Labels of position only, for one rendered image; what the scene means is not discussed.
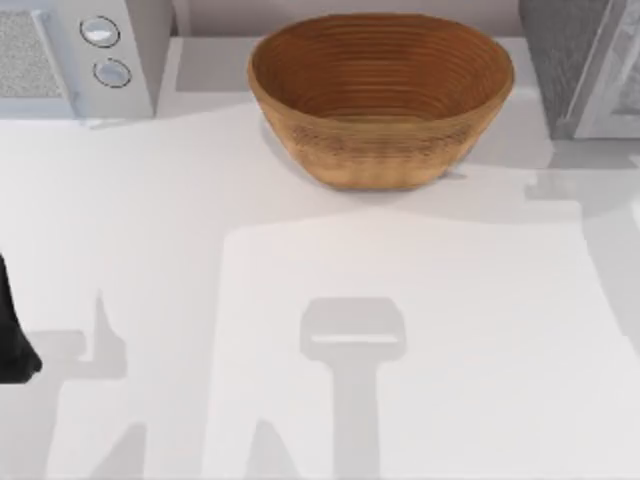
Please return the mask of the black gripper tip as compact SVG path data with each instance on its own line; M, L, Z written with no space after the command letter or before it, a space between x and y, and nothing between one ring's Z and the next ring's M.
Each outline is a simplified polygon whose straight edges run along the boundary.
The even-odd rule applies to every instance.
M43 362L18 320L6 263L0 254L0 385L26 384L42 368Z

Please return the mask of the small round microwave knob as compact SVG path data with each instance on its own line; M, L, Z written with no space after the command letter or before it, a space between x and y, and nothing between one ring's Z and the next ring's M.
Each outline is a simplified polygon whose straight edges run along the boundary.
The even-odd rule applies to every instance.
M107 58L93 65L93 76L103 86L112 89L126 87L132 81L129 67L115 58Z

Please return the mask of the pale microwave oven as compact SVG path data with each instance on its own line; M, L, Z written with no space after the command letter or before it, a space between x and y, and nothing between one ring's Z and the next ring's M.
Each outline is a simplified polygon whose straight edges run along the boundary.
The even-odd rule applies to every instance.
M115 46L82 38L80 22L95 16L118 25ZM154 117L173 24L172 0L0 0L0 119ZM126 87L94 78L107 58L131 70Z

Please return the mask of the large round microwave knob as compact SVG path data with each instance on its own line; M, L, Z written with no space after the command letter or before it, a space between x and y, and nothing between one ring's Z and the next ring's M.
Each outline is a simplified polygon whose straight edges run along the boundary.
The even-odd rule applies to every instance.
M79 30L82 38L97 48L111 48L119 42L121 37L118 25L104 16L82 20Z

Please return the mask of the brown woven basket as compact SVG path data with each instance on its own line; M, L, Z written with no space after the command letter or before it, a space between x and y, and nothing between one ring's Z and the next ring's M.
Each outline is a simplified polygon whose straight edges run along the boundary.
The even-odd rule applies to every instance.
M274 135L311 177L395 190L428 184L471 152L515 69L503 46L462 23L350 13L266 36L247 79Z

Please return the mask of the grey cabinet door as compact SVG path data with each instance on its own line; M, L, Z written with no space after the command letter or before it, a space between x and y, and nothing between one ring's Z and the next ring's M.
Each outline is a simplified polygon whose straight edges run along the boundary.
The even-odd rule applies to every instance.
M640 140L640 0L610 0L572 103L576 139Z

